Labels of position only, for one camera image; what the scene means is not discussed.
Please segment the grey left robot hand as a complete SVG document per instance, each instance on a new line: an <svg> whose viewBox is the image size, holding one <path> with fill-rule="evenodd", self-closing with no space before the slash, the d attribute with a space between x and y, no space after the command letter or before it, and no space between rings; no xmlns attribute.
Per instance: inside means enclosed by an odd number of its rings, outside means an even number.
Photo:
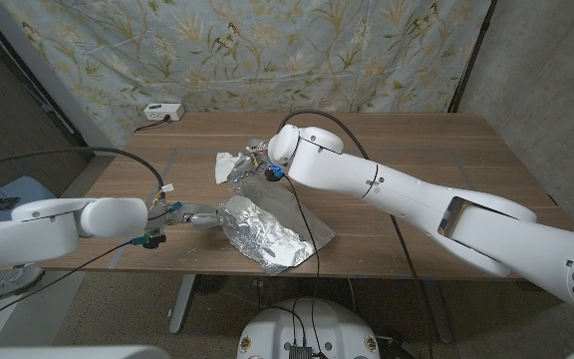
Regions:
<svg viewBox="0 0 574 359"><path fill-rule="evenodd" d="M184 202L166 217L168 225L192 224L199 229L223 226L230 220L228 213L199 202Z"/></svg>

